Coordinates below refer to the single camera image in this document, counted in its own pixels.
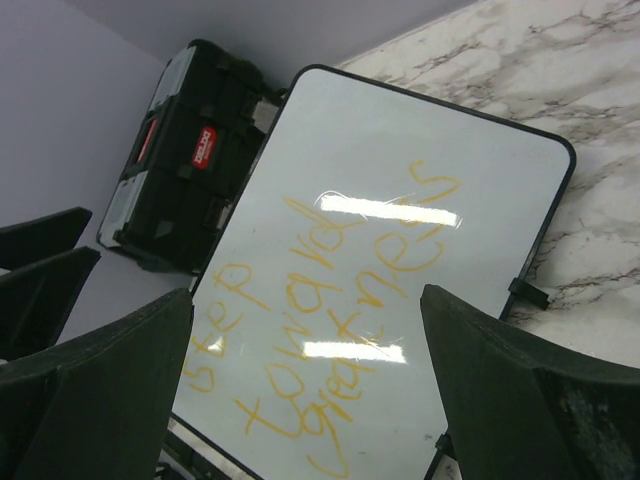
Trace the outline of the black framed whiteboard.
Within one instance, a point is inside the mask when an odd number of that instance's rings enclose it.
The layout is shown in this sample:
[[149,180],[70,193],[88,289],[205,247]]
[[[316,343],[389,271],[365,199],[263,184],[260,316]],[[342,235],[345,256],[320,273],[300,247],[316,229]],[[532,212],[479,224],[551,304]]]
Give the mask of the black framed whiteboard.
[[256,479],[421,479],[447,420],[428,284],[499,316],[575,169],[562,137],[300,71],[193,292],[173,418]]

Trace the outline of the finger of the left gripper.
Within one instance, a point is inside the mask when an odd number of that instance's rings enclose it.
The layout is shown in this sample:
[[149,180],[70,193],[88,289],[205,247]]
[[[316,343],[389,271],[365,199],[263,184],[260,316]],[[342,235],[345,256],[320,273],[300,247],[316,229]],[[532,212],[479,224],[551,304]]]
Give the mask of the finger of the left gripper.
[[57,342],[101,254],[81,247],[1,276],[1,358],[16,360]]
[[75,207],[1,228],[1,268],[17,268],[72,250],[92,212]]

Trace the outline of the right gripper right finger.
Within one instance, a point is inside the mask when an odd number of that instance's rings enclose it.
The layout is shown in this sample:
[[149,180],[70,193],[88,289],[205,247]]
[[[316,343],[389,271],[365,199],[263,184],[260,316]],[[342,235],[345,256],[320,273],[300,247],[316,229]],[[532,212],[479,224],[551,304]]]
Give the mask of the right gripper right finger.
[[420,308],[463,478],[638,478],[638,369],[513,327],[440,286],[425,286]]

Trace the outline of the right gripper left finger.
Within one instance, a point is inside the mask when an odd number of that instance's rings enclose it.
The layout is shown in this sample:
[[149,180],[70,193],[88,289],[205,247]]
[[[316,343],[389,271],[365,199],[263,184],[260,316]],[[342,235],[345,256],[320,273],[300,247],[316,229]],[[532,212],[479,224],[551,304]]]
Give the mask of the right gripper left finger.
[[1,367],[4,479],[151,479],[193,323],[173,290]]

